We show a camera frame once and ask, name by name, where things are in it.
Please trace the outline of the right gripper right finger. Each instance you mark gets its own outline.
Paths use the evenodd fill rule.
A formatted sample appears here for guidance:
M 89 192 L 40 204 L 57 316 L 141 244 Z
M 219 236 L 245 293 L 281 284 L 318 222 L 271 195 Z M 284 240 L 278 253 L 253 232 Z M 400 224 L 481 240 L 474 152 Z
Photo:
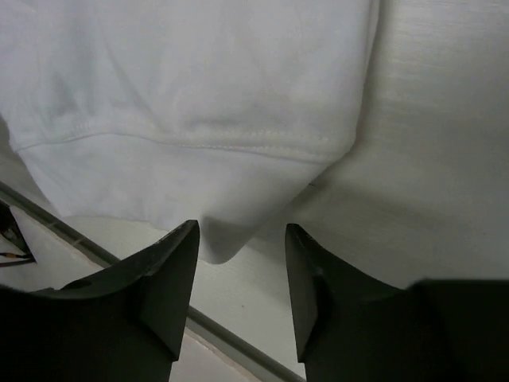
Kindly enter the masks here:
M 288 224 L 297 359 L 309 381 L 505 381 L 508 283 L 385 284 Z

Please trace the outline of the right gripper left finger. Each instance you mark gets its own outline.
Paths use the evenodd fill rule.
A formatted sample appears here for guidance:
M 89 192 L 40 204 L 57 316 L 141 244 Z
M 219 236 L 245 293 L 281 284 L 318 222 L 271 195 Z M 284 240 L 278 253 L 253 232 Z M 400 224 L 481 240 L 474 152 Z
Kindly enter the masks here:
M 167 381 L 179 358 L 200 227 L 59 290 L 1 289 L 4 381 Z

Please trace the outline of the white skirt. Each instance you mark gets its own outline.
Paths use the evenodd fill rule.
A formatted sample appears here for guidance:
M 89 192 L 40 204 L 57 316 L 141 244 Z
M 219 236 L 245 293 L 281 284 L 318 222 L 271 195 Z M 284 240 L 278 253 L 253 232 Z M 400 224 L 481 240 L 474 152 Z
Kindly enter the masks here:
M 353 146 L 377 1 L 4 1 L 1 115 L 62 216 L 224 263 Z

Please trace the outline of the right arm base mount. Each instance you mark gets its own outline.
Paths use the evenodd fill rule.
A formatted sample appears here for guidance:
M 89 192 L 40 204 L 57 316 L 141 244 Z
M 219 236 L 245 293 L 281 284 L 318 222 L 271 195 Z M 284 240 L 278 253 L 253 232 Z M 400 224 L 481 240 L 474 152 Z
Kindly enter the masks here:
M 9 205 L 1 201 L 1 268 L 35 262 Z

